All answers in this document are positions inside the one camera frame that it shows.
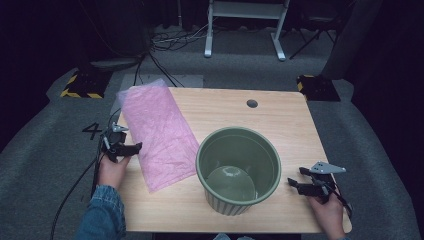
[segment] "green pot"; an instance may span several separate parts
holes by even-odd
[[[196,171],[209,205],[221,214],[234,216],[275,191],[281,163],[264,136],[247,128],[228,127],[202,142]]]

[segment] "yellow and black hazard tape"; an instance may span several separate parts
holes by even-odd
[[[104,91],[109,83],[110,74],[96,75],[95,80],[87,81],[79,76],[78,72],[69,79],[65,89],[60,94],[61,97],[74,98],[104,98]]]

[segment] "wooden table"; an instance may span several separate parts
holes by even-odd
[[[199,144],[213,131],[242,126],[260,132],[281,158],[281,181],[265,201],[238,216],[224,216],[206,202],[197,175],[149,193],[136,156],[119,189],[128,231],[316,233],[321,232],[306,198],[287,178],[310,183],[299,167],[327,161],[304,97],[297,92],[170,88]],[[256,108],[246,102],[254,99]],[[127,126],[120,117],[118,124]],[[133,144],[128,133],[126,144]],[[352,229],[346,213],[344,229]]]

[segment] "black curtain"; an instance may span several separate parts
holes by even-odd
[[[421,236],[424,236],[423,9],[422,1],[384,1],[346,76],[354,85],[352,102],[379,137],[411,196]]]

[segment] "person's left hand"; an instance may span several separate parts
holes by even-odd
[[[109,185],[118,190],[130,159],[131,157],[124,157],[120,162],[114,163],[104,154],[100,161],[98,184]]]

